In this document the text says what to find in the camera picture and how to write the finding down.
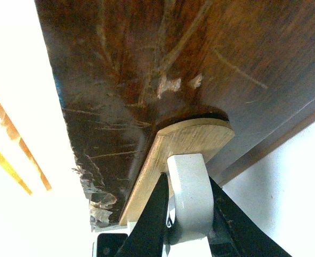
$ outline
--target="wooden surface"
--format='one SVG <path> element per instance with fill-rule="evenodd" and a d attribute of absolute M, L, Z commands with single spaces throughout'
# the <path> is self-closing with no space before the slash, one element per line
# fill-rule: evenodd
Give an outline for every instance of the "wooden surface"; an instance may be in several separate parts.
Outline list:
<path fill-rule="evenodd" d="M 234 135 L 227 122 L 211 118 L 185 120 L 159 130 L 119 224 L 126 225 L 128 221 L 139 219 L 160 174 L 168 173 L 168 157 L 201 153 L 207 163 Z"/>
<path fill-rule="evenodd" d="M 25 184 L 23 179 L 18 175 L 13 166 L 7 161 L 7 159 L 0 152 L 0 166 L 29 194 L 33 192 Z"/>
<path fill-rule="evenodd" d="M 313 0 L 36 6 L 81 182 L 116 197 L 111 223 L 158 130 L 229 120 L 236 136 L 207 163 L 225 183 L 315 112 Z"/>
<path fill-rule="evenodd" d="M 44 187 L 46 188 L 46 190 L 51 190 L 51 185 L 48 182 L 45 174 L 43 173 L 42 169 L 40 168 L 39 164 L 37 163 L 36 159 L 34 158 L 33 154 L 31 153 L 31 151 L 29 150 L 29 148 L 27 147 L 26 143 L 24 142 L 23 138 L 21 137 L 21 135 L 19 134 L 19 132 L 17 131 L 16 127 L 14 126 L 14 124 L 12 123 L 10 117 L 7 115 L 7 113 L 5 112 L 3 106 L 0 103 L 0 121 L 1 121 L 1 126 L 3 128 L 5 128 L 7 135 L 9 136 L 9 139 L 18 144 L 18 146 L 20 147 L 20 149 L 23 151 L 23 153 L 26 155 L 26 157 L 28 158 L 28 160 L 31 162 L 31 164 L 33 165 L 33 167 L 35 167 L 35 170 L 38 172 L 40 179 L 42 181 L 42 183 L 44 184 Z M 11 165 L 9 166 L 9 170 L 6 170 L 9 174 L 13 174 L 13 167 L 11 167 Z M 22 185 L 22 187 L 28 192 L 28 187 L 27 185 L 25 185 L 25 183 L 20 179 L 20 185 Z"/>

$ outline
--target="yellow wooden slat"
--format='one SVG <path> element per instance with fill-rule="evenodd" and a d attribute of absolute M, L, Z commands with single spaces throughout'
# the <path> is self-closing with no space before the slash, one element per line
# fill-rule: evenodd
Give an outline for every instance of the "yellow wooden slat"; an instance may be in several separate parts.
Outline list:
<path fill-rule="evenodd" d="M 34 165 L 34 167 L 37 170 L 37 172 L 40 174 L 41 181 L 44 184 L 46 190 L 50 190 L 51 189 L 51 185 L 50 185 L 49 181 L 47 180 L 46 176 L 44 175 L 43 171 L 41 170 L 41 168 L 40 168 L 39 164 L 37 163 L 36 159 L 34 158 L 33 154 L 31 153 L 31 151 L 29 150 L 29 148 L 25 144 L 24 140 L 20 136 L 19 132 L 17 131 L 17 129 L 14 126 L 14 124 L 12 123 L 11 119 L 6 114 L 4 108 L 2 107 L 1 104 L 0 104 L 0 119 L 2 120 L 1 125 L 4 128 L 6 128 L 6 132 L 7 132 L 8 136 L 9 136 L 9 138 L 19 145 L 19 147 L 25 153 L 27 158 Z"/>
<path fill-rule="evenodd" d="M 32 191 L 25 184 L 25 182 L 20 178 L 18 173 L 14 170 L 12 165 L 6 160 L 6 158 L 0 152 L 0 166 L 29 194 L 32 194 Z"/>

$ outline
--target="wooden pad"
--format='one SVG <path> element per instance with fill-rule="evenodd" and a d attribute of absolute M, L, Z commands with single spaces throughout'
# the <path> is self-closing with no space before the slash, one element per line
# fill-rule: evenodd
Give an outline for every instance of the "wooden pad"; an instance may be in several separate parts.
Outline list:
<path fill-rule="evenodd" d="M 160 173 L 168 172 L 168 157 L 201 153 L 207 163 L 234 135 L 229 123 L 212 118 L 185 120 L 159 130 L 119 224 L 126 225 L 128 221 L 139 219 Z"/>

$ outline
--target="dark wooden board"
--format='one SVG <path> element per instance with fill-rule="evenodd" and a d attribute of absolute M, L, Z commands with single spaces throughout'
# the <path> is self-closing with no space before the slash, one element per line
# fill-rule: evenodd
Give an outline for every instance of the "dark wooden board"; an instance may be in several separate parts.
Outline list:
<path fill-rule="evenodd" d="M 315 111 L 313 0 L 36 6 L 81 182 L 112 199 L 110 223 L 159 129 L 229 120 L 236 136 L 207 163 L 225 183 Z"/>

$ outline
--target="wood grain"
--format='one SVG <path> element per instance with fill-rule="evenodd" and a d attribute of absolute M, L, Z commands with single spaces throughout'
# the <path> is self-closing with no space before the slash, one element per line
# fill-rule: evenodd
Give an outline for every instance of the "wood grain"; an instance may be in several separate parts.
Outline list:
<path fill-rule="evenodd" d="M 119 224 L 139 219 L 160 173 L 168 172 L 168 157 L 201 153 L 206 163 L 233 137 L 234 132 L 227 122 L 211 118 L 185 120 L 159 130 Z"/>

